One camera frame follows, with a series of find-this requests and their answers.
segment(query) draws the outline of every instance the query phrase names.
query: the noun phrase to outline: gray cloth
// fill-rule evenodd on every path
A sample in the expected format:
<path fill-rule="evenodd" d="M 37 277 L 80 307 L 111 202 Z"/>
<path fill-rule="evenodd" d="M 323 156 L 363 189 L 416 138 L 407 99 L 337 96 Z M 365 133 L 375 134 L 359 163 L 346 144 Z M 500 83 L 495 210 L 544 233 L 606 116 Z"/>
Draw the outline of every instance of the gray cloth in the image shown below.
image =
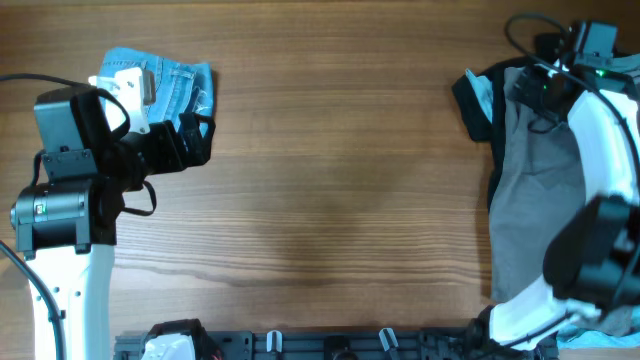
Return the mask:
<path fill-rule="evenodd" d="M 509 94 L 520 69 L 505 70 Z M 580 153 L 566 125 L 535 134 L 533 110 L 506 99 L 505 157 L 489 211 L 492 298 L 512 299 L 542 273 L 547 246 L 585 203 Z"/>
<path fill-rule="evenodd" d="M 636 88 L 640 91 L 640 54 L 613 59 L 607 70 L 631 76 Z"/>

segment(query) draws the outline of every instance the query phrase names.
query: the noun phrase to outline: white clip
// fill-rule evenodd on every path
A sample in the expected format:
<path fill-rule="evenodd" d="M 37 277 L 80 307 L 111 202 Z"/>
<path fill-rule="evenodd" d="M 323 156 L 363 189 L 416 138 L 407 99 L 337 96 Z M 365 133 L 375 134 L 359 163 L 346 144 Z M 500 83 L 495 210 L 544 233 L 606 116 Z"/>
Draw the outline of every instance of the white clip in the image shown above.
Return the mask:
<path fill-rule="evenodd" d="M 146 134 L 150 131 L 144 106 L 155 101 L 153 74 L 140 68 L 117 71 L 115 77 L 91 76 L 89 83 L 110 92 L 127 110 L 131 120 L 130 132 Z M 104 112 L 111 130 L 120 126 L 124 114 L 115 104 L 106 102 Z"/>

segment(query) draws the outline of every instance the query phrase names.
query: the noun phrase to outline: wood grain surface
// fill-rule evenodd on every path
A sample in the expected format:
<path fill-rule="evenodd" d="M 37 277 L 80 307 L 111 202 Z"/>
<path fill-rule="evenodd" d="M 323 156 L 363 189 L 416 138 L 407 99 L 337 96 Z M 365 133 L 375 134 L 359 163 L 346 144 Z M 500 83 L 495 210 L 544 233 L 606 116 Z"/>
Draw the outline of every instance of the wood grain surface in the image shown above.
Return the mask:
<path fill-rule="evenodd" d="M 640 29 L 629 16 L 638 2 L 606 5 L 6 6 L 0 73 L 86 81 L 115 46 L 208 62 L 217 73 L 211 161 L 151 177 L 156 214 L 118 219 L 112 336 L 193 317 L 210 330 L 459 325 L 490 303 L 492 162 L 488 145 L 468 138 L 450 86 L 467 67 L 480 71 L 517 55 L 502 26 L 518 11 L 566 24 L 616 22 L 620 43 L 638 52 Z M 523 28 L 522 35 L 546 30 Z M 0 84 L 0 237 L 11 246 L 9 209 L 41 148 L 33 103 L 51 88 Z M 144 194 L 126 199 L 148 206 Z M 4 258 L 0 314 L 0 358 L 32 358 L 27 281 Z"/>

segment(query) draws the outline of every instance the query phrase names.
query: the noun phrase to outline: blue cloth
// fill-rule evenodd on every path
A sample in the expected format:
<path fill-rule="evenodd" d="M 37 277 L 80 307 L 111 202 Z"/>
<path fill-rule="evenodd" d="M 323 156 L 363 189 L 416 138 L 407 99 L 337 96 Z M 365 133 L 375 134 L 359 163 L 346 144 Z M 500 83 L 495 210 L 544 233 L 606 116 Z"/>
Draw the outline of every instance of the blue cloth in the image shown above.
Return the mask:
<path fill-rule="evenodd" d="M 487 119 L 493 121 L 493 87 L 491 80 L 486 76 L 476 76 L 471 70 L 465 71 L 469 83 L 473 88 L 473 92 L 478 98 L 478 104 Z"/>
<path fill-rule="evenodd" d="M 107 52 L 100 68 L 100 76 L 113 77 L 119 70 L 139 67 L 153 72 L 156 102 L 145 106 L 149 124 L 171 120 L 181 133 L 181 113 L 213 114 L 213 77 L 209 64 L 181 64 L 157 55 L 128 48 L 113 48 Z M 208 125 L 200 124 L 205 136 Z"/>
<path fill-rule="evenodd" d="M 595 330 L 580 329 L 570 325 L 557 336 L 560 349 L 583 348 L 631 348 L 640 346 L 640 307 L 635 307 L 631 315 L 632 333 L 627 336 L 609 336 Z"/>

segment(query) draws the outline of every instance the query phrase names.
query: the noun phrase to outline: clothing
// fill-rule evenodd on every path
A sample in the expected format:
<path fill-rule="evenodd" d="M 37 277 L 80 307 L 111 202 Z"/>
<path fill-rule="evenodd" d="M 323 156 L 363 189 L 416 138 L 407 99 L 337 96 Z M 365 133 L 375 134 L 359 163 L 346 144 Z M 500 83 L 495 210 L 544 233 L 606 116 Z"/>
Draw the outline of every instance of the clothing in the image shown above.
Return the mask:
<path fill-rule="evenodd" d="M 494 163 L 502 161 L 492 174 L 488 207 L 492 297 L 503 302 L 540 275 L 548 244 L 584 205 L 585 191 L 580 156 L 571 131 L 566 124 L 547 134 L 528 131 L 527 124 L 539 117 L 528 107 L 505 97 L 520 70 L 504 66 L 496 70 L 498 65 L 492 67 L 493 74 L 489 77 L 494 92 L 497 91 L 493 96 L 493 119 L 487 119 L 482 109 L 488 98 L 486 91 L 478 91 L 468 73 L 458 80 L 453 91 L 470 137 L 474 141 L 491 141 Z M 610 70 L 636 75 L 637 83 L 638 65 L 640 56 L 616 59 Z M 640 345 L 640 308 L 621 308 L 597 324 L 579 325 L 566 327 L 558 334 L 559 347 Z M 584 328 L 594 326 L 619 337 Z"/>
<path fill-rule="evenodd" d="M 181 64 L 157 55 L 128 48 L 109 50 L 102 62 L 100 76 L 113 77 L 116 71 L 140 67 L 153 72 L 156 102 L 145 106 L 149 123 L 171 120 L 176 131 L 182 133 L 179 115 L 195 112 L 211 117 L 214 107 L 214 88 L 209 64 Z M 209 129 L 200 123 L 203 137 Z"/>
<path fill-rule="evenodd" d="M 465 75 L 469 79 L 476 98 L 478 98 L 482 112 L 487 117 L 487 120 L 493 121 L 493 89 L 491 88 L 491 81 L 486 76 L 476 76 L 469 69 L 467 69 Z"/>

